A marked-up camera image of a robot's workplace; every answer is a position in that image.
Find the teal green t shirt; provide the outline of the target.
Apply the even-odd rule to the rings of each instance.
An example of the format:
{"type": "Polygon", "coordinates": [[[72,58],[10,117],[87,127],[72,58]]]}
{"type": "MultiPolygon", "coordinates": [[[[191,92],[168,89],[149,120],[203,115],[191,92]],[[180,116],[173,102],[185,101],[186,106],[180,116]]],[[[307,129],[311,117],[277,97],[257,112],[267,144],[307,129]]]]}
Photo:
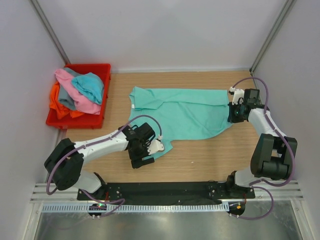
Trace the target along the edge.
{"type": "Polygon", "coordinates": [[[129,94],[133,125],[148,123],[156,135],[162,135],[162,157],[172,148],[172,141],[213,138],[232,126],[228,122],[229,99],[226,90],[140,88],[129,94]]]}

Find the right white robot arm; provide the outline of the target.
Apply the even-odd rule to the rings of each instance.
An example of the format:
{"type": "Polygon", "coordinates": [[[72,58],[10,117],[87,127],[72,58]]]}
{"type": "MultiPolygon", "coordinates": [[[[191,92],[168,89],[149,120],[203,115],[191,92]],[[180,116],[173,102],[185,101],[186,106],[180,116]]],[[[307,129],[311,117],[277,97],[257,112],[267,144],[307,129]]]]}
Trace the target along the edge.
{"type": "Polygon", "coordinates": [[[270,110],[261,104],[258,89],[231,87],[233,96],[228,104],[228,122],[232,124],[247,121],[259,137],[249,167],[233,171],[226,180],[225,192],[231,198],[248,193],[254,184],[265,182],[281,187],[291,180],[295,168],[295,154],[298,142],[288,137],[276,125],[270,110]]]}

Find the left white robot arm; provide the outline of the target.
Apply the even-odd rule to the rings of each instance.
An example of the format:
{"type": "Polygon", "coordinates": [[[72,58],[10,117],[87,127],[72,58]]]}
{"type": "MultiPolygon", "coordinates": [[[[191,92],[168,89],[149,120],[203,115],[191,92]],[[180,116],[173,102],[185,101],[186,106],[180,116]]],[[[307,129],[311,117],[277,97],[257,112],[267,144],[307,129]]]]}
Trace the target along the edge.
{"type": "Polygon", "coordinates": [[[78,200],[103,200],[108,193],[107,183],[96,172],[83,167],[89,162],[115,152],[127,151],[134,169],[154,163],[153,154],[163,151],[162,137],[156,136],[148,123],[141,126],[124,125],[114,132],[91,140],[72,142],[61,140],[44,162],[48,182],[55,189],[78,189],[78,200]]]}

